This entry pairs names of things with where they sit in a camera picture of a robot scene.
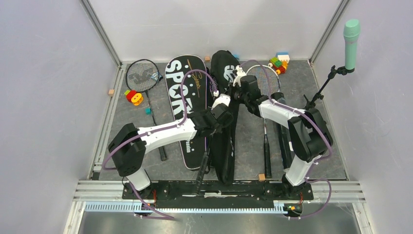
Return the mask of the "black crossway racket bag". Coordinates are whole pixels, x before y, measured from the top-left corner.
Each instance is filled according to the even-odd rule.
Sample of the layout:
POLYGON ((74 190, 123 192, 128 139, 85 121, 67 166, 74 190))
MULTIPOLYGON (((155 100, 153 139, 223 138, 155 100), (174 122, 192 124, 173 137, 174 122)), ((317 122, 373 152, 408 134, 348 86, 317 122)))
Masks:
MULTIPOLYGON (((238 60, 228 50, 219 50, 212 55, 210 75, 215 79, 220 93, 225 93, 228 84, 235 79, 233 71, 238 65, 240 65, 238 60)), ((211 140, 212 166, 217 179, 224 185, 230 185, 234 181, 235 137, 239 106, 237 102, 230 102, 229 111, 233 114, 233 120, 220 133, 214 134, 211 140)))

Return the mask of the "black shuttlecock tube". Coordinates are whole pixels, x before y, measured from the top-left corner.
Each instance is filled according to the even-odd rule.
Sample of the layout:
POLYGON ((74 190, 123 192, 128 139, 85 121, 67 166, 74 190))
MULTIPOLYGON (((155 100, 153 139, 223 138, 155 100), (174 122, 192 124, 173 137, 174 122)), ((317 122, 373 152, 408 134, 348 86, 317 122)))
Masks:
POLYGON ((273 124, 274 131, 277 133, 278 141, 280 145, 281 157, 282 157, 282 166, 283 171, 288 172, 291 167, 293 158, 295 156, 292 147, 290 146, 290 134, 289 130, 279 123, 275 122, 273 124))

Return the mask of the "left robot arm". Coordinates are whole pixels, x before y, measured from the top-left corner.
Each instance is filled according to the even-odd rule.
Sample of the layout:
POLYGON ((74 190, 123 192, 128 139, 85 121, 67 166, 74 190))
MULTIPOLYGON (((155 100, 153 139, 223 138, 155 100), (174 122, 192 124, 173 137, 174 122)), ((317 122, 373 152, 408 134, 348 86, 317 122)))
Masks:
POLYGON ((134 192, 145 199, 153 192, 151 180, 142 168, 145 154, 174 142, 205 139, 231 122, 229 105, 219 103, 213 105, 211 110, 193 112, 187 118, 155 127, 139 130, 130 123, 125 125, 120 135, 110 143, 109 157, 113 159, 114 169, 118 174, 126 177, 134 187, 134 192))

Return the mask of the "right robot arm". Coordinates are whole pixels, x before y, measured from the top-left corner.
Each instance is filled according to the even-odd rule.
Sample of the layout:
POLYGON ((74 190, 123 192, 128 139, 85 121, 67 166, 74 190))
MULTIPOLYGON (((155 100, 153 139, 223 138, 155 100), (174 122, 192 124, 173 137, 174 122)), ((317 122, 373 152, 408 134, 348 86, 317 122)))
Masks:
POLYGON ((281 192, 294 199, 307 181, 311 167, 325 152, 332 153, 330 133, 317 109, 309 111, 293 108, 277 101, 273 95, 263 95, 255 76, 236 77, 228 85, 233 102, 244 104, 258 117, 269 119, 288 129, 295 157, 283 176, 281 192))

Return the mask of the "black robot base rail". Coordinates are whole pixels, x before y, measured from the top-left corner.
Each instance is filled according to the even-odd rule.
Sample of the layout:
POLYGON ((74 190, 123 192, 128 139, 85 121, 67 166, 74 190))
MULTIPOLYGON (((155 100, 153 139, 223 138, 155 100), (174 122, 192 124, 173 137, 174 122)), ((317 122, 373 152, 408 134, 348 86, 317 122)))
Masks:
POLYGON ((139 192, 144 200, 154 200, 156 208, 223 209, 271 208, 274 201, 311 201, 308 183, 290 190, 279 181, 237 180, 230 185, 207 180, 196 190, 195 182, 160 180, 139 192))

